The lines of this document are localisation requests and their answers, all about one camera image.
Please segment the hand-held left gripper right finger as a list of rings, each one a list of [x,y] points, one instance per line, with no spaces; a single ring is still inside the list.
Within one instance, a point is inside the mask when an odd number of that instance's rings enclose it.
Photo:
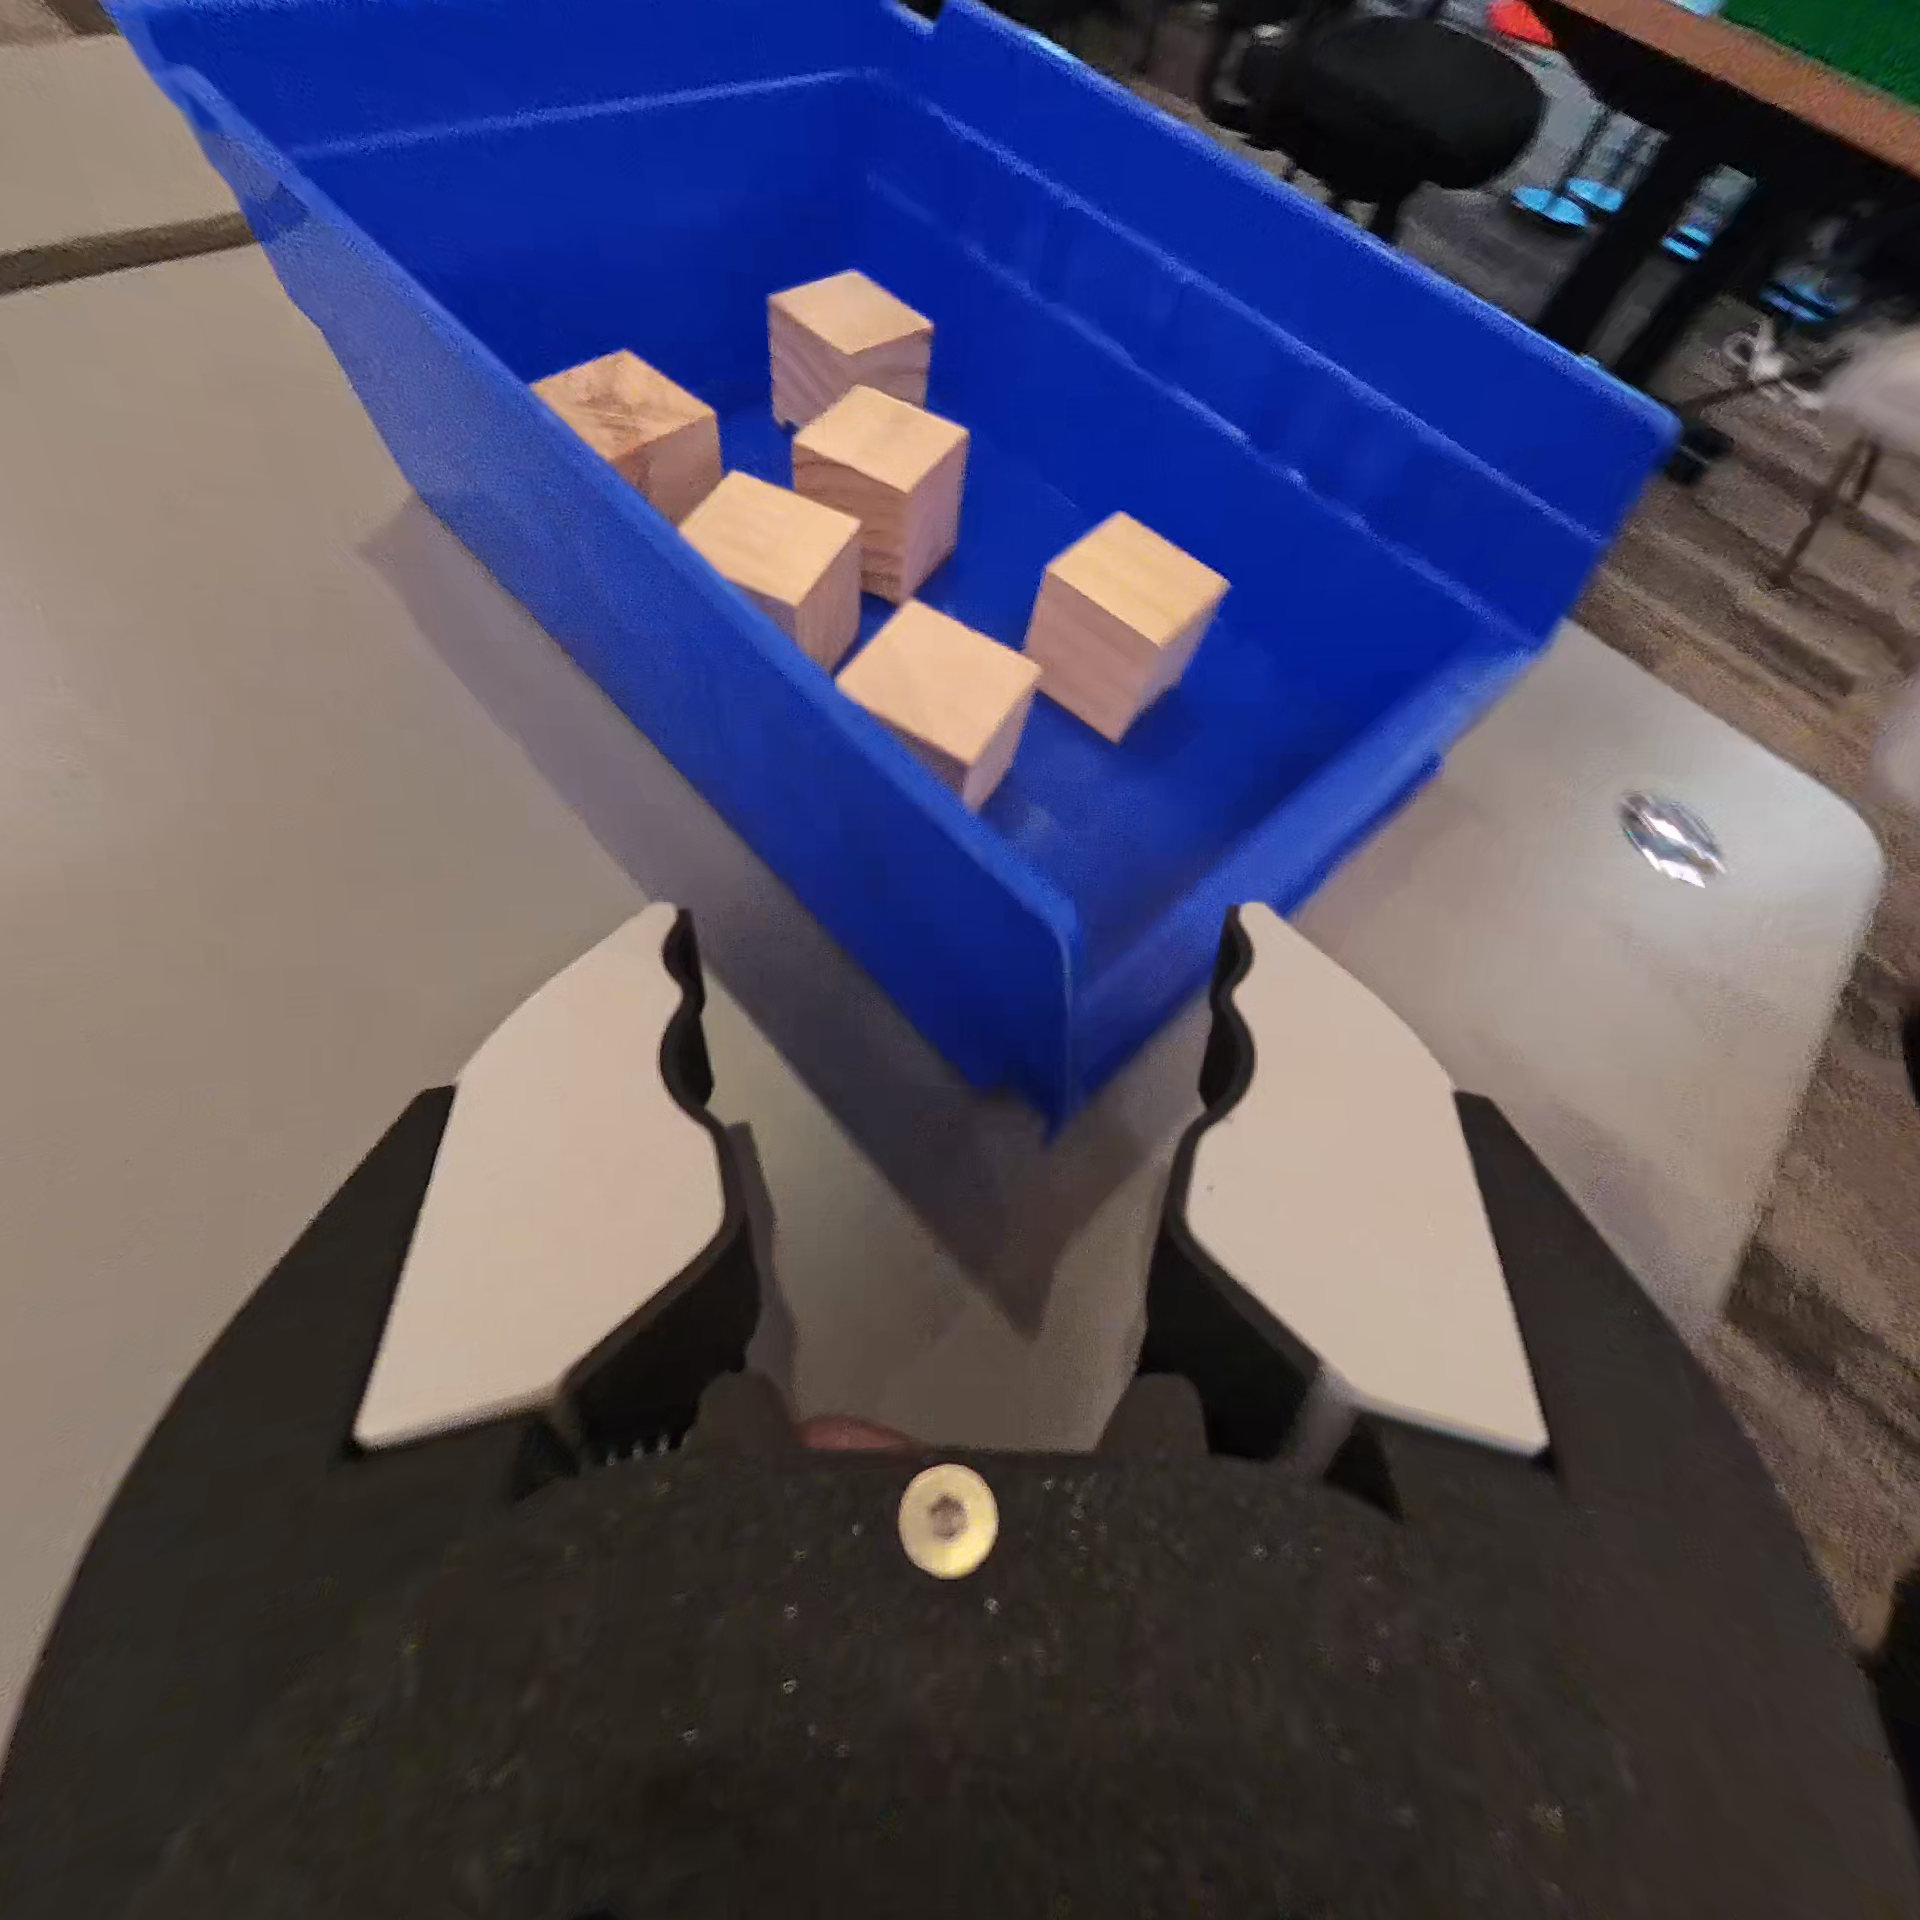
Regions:
[[[1213,1461],[1548,1452],[1449,1067],[1263,904],[1224,918],[1134,1369],[1201,1395]]]

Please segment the grey desk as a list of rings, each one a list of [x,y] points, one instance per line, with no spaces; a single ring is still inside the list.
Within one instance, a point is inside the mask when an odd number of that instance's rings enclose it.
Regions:
[[[1659,878],[1619,788],[1722,878]],[[5,1729],[195,1354],[641,904],[698,918],[773,1181],[755,1354],[802,1407],[1085,1452],[1201,1011],[1045,1148],[448,543],[255,249],[5,301]],[[1710,1333],[1875,904],[1853,804],[1560,628],[1303,933]]]

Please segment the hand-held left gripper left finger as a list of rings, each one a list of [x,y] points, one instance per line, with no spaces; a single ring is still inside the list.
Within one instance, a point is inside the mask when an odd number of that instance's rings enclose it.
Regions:
[[[769,1297],[755,1132],[716,1113],[698,921],[649,904],[464,1067],[353,1452],[545,1421],[670,1452]]]

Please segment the silver desk grommet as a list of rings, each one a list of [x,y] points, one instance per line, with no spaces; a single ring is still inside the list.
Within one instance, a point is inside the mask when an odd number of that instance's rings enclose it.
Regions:
[[[1686,801],[1659,801],[1659,788],[1619,788],[1615,804],[1619,835],[1674,886],[1715,886],[1722,878],[1722,846],[1715,827],[1686,804]]]

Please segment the blue plastic bin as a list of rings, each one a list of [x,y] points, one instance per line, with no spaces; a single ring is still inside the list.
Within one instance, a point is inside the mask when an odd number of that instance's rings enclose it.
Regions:
[[[985,1096],[1082,1113],[1528,671],[1674,427],[985,11],[109,11],[422,506]],[[933,607],[1128,506],[1228,582],[962,816],[539,398],[641,354],[782,477],[769,301],[862,269],[969,431]]]

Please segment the cluster of wooden cubes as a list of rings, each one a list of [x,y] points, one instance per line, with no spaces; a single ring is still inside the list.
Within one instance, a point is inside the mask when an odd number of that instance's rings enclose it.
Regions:
[[[982,816],[1034,695],[1117,747],[1183,679],[1228,582],[1116,506],[1045,564],[1019,649],[933,611],[969,431],[926,383],[933,321],[867,271],[826,271],[769,301],[782,484],[728,471],[724,414],[641,354],[545,367],[535,398]]]

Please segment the black office chair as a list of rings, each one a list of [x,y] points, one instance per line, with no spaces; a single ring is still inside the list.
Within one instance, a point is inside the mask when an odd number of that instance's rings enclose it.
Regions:
[[[1416,186],[1485,186],[1528,160],[1544,86],[1508,44],[1435,12],[1310,11],[1241,58],[1244,145],[1290,160],[1369,237],[1400,237]]]

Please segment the green board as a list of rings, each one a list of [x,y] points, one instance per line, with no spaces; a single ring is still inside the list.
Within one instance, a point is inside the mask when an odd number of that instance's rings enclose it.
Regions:
[[[1853,86],[1920,100],[1920,0],[1722,0],[1722,12]]]

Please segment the dark wooden table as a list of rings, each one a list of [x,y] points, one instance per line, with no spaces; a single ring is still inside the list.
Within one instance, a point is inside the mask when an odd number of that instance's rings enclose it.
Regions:
[[[1920,186],[1920,108],[1853,86],[1722,11],[1646,11],[1646,0],[1544,0],[1534,11],[1588,100],[1659,133],[1646,178],[1619,195],[1603,237],[1544,301],[1534,330],[1588,354],[1637,269],[1666,246],[1715,175],[1736,175],[1736,209],[1666,281],[1646,330],[1615,354],[1615,376],[1659,392],[1666,354],[1696,321],[1778,269],[1812,222],[1839,203],[1912,209]]]

